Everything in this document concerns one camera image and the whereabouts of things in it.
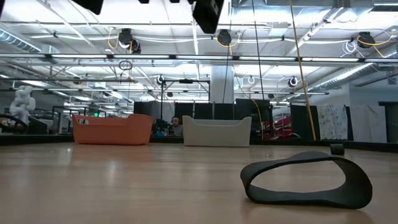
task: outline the cable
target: cable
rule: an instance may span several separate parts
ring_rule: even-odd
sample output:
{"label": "cable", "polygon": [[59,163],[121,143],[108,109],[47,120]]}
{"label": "cable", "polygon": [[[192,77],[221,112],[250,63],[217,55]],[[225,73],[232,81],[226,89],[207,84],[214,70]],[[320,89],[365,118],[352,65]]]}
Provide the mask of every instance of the cable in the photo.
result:
{"label": "cable", "polygon": [[385,56],[379,51],[379,49],[377,49],[376,46],[373,45],[373,47],[374,47],[374,49],[379,53],[379,55],[380,55],[382,58],[385,58]]}
{"label": "cable", "polygon": [[130,41],[130,54],[132,54],[132,41]]}
{"label": "cable", "polygon": [[113,46],[111,45],[111,42],[110,42],[110,39],[109,39],[109,37],[111,37],[111,34],[112,34],[112,30],[109,32],[109,36],[108,36],[108,45],[109,45],[109,47],[111,47],[112,49],[116,49],[116,48],[118,47],[118,44],[119,44],[119,35],[118,35],[118,37],[116,38],[116,45],[113,47]]}
{"label": "cable", "polygon": [[[264,104],[265,104],[265,102],[266,102],[266,99],[264,98],[264,86],[262,85],[262,72],[261,72],[261,62],[260,62],[260,48],[259,48],[259,42],[258,42],[258,39],[259,39],[259,36],[258,36],[258,33],[257,33],[257,23],[256,23],[256,12],[255,12],[255,10],[254,10],[254,0],[251,0],[251,6],[252,6],[252,9],[253,9],[253,18],[254,18],[254,30],[256,31],[256,40],[257,40],[257,57],[258,57],[258,61],[259,61],[259,74],[260,74],[260,84],[261,84],[261,95],[262,95],[262,100],[263,100],[263,102],[264,102]],[[259,110],[259,115],[260,115],[260,109],[259,109],[259,107],[258,107],[258,105],[257,105],[257,103],[256,102],[254,102],[255,104],[256,104],[256,106],[257,106],[257,109]],[[261,118],[260,118],[260,122],[261,122],[261,139],[264,139],[264,129],[263,129],[263,127],[262,127],[262,121],[261,121]]]}
{"label": "cable", "polygon": [[233,45],[231,45],[231,44],[229,44],[228,46],[225,46],[225,45],[223,45],[222,43],[220,43],[219,41],[218,41],[218,34],[216,34],[216,41],[217,41],[217,43],[218,44],[220,44],[222,47],[229,47],[229,53],[232,55],[232,47],[234,47],[236,44],[238,44],[238,43],[240,43],[240,35],[238,36],[238,39],[237,39],[237,41],[235,42],[235,44],[233,44]]}
{"label": "cable", "polygon": [[297,42],[297,31],[296,31],[296,24],[294,21],[294,13],[293,13],[293,1],[289,0],[290,3],[290,12],[292,14],[292,22],[293,22],[293,30],[294,30],[294,38],[296,40],[296,49],[297,49],[297,58],[298,58],[298,65],[300,67],[300,74],[301,74],[301,81],[303,85],[303,90],[304,90],[304,96],[305,96],[305,102],[307,103],[307,110],[308,110],[308,115],[310,116],[310,123],[311,123],[311,130],[312,130],[312,138],[314,141],[317,140],[315,137],[315,128],[313,126],[313,120],[312,120],[312,113],[311,113],[311,107],[310,107],[310,102],[308,100],[308,95],[307,95],[307,87],[305,86],[305,80],[304,80],[304,75],[303,75],[303,67],[301,64],[301,57],[300,57],[300,48],[299,44]]}
{"label": "cable", "polygon": [[[229,20],[229,30],[231,30],[231,26],[232,26],[232,19]],[[228,74],[229,53],[232,54],[231,48],[229,48],[229,50],[227,50],[227,53],[226,53],[227,54],[227,58],[226,58],[225,79],[224,79],[223,103],[224,103],[224,100],[225,100],[226,77],[227,77],[227,74]]]}
{"label": "cable", "polygon": [[260,113],[259,105],[258,105],[253,99],[250,99],[250,97],[248,97],[247,94],[245,94],[245,92],[244,92],[243,89],[242,89],[241,84],[239,83],[238,77],[235,77],[235,79],[236,79],[236,81],[238,82],[239,89],[242,91],[243,95],[244,95],[245,97],[247,97],[249,100],[253,101],[253,103],[255,104],[255,106],[256,106],[256,108],[257,108],[257,112],[259,113],[259,119],[260,119],[261,140],[263,140],[263,139],[264,139],[264,127],[263,127],[263,125],[262,125],[261,113]]}
{"label": "cable", "polygon": [[363,42],[362,40],[359,39],[360,37],[361,37],[361,36],[359,35],[359,36],[356,38],[356,40],[357,40],[359,43],[366,44],[366,45],[369,45],[369,46],[378,46],[378,45],[386,44],[386,43],[390,42],[390,40],[392,39],[392,36],[390,35],[390,38],[389,38],[388,40],[384,41],[384,42],[377,43],[377,44],[371,44],[371,43]]}

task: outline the orange tub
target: orange tub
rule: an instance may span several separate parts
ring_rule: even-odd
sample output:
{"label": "orange tub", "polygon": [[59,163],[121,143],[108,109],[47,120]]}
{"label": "orange tub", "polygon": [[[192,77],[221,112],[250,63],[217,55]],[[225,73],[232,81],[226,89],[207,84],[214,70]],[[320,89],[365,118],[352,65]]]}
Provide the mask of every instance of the orange tub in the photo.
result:
{"label": "orange tub", "polygon": [[128,118],[73,115],[73,138],[79,144],[148,144],[154,118],[132,114]]}

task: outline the person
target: person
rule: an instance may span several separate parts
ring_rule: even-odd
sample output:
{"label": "person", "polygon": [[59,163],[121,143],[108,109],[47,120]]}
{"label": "person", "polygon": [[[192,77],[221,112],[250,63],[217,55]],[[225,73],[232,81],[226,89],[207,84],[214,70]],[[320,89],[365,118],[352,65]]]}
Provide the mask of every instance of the person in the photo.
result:
{"label": "person", "polygon": [[180,118],[174,116],[172,118],[172,130],[173,130],[173,136],[182,136],[183,135],[183,128],[182,125],[180,124]]}

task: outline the white pillar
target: white pillar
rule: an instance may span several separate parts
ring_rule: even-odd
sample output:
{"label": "white pillar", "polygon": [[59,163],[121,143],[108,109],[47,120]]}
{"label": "white pillar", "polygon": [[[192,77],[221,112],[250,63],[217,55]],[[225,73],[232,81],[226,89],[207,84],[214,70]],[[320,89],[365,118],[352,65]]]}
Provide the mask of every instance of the white pillar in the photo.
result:
{"label": "white pillar", "polygon": [[234,72],[232,66],[228,66],[228,68],[226,66],[211,67],[210,101],[234,103]]}

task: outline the black rubber band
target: black rubber band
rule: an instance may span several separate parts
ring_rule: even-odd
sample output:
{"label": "black rubber band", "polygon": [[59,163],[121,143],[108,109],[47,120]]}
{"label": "black rubber band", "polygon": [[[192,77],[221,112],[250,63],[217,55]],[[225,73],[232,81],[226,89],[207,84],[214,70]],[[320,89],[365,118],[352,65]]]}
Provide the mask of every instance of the black rubber band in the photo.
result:
{"label": "black rubber band", "polygon": [[[276,167],[307,162],[333,161],[346,176],[345,183],[332,190],[298,193],[278,192],[251,185],[259,174]],[[255,162],[241,171],[241,180],[246,195],[255,203],[270,205],[321,205],[336,208],[359,209],[372,199],[373,187],[365,172],[354,162],[324,152],[303,152],[287,159]]]}

